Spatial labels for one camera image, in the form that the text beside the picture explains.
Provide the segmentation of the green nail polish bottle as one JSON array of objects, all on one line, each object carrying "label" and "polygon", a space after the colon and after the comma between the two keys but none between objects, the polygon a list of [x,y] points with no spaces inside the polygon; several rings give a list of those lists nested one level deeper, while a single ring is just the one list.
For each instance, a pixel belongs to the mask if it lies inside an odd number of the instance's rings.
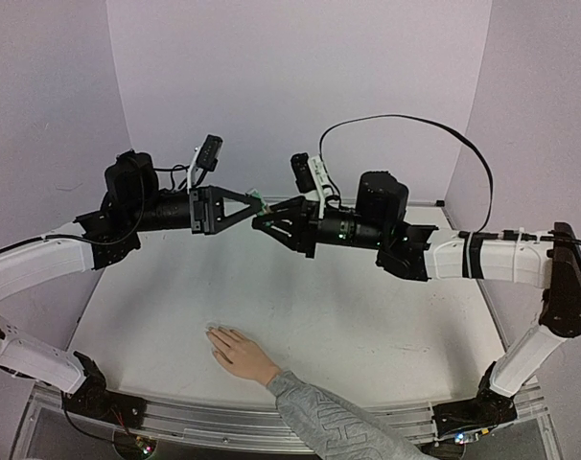
[{"label": "green nail polish bottle", "polygon": [[251,189],[250,191],[247,192],[247,194],[249,196],[254,197],[254,198],[259,200],[260,210],[257,213],[258,216],[264,216],[264,215],[270,213],[270,207],[269,207],[268,203],[266,202],[266,200],[263,198],[263,196],[260,194],[260,192],[258,190]]}]

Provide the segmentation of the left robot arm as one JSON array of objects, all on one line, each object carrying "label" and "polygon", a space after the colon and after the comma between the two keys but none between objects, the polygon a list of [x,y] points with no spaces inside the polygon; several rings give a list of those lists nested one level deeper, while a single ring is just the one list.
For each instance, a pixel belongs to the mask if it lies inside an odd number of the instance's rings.
[{"label": "left robot arm", "polygon": [[[140,249],[140,234],[188,229],[216,235],[258,214],[261,200],[217,186],[162,191],[151,156],[133,150],[105,172],[107,191],[100,210],[46,234],[0,248],[0,302],[72,273],[96,271]],[[111,394],[94,361],[69,354],[21,332],[0,316],[0,368],[74,395],[95,419],[109,415]]]}]

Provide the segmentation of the grey sleeved forearm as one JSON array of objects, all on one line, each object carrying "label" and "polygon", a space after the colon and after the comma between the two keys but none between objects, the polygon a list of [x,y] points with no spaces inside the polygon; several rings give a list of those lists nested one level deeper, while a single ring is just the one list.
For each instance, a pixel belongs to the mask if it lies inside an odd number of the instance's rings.
[{"label": "grey sleeved forearm", "polygon": [[267,390],[282,420],[321,459],[428,459],[388,424],[285,371]]}]

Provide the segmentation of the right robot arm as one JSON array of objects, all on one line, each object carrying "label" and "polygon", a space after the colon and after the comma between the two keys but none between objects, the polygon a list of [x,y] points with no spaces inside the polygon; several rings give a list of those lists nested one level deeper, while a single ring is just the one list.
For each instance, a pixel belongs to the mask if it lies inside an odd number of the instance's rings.
[{"label": "right robot arm", "polygon": [[374,249],[377,267],[402,280],[493,280],[540,289],[540,315],[493,364],[478,393],[482,400],[513,398],[561,344],[581,335],[581,241],[564,222],[535,234],[410,224],[408,195],[389,172],[366,172],[352,209],[324,207],[301,195],[273,205],[252,226],[308,258],[320,243]]}]

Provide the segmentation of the person's hand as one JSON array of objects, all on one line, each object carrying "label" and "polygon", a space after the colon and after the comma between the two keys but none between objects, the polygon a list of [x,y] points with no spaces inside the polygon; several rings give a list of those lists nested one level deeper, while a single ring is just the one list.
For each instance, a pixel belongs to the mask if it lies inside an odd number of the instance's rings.
[{"label": "person's hand", "polygon": [[282,369],[253,340],[224,327],[211,327],[206,336],[219,365],[231,375],[267,386]]}]

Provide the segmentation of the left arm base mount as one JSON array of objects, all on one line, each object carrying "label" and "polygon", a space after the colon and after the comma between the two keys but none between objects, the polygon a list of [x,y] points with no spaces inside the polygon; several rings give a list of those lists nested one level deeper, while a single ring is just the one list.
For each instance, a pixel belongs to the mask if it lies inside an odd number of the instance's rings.
[{"label": "left arm base mount", "polygon": [[70,394],[62,394],[62,406],[69,413],[127,429],[141,428],[147,402],[141,397],[109,390],[102,377],[89,376]]}]

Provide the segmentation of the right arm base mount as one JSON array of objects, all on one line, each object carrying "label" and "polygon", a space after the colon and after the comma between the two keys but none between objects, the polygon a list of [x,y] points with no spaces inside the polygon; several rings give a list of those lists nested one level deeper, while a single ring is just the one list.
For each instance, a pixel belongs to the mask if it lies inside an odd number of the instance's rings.
[{"label": "right arm base mount", "polygon": [[438,440],[464,437],[517,419],[514,400],[488,388],[470,399],[439,403],[432,410]]}]

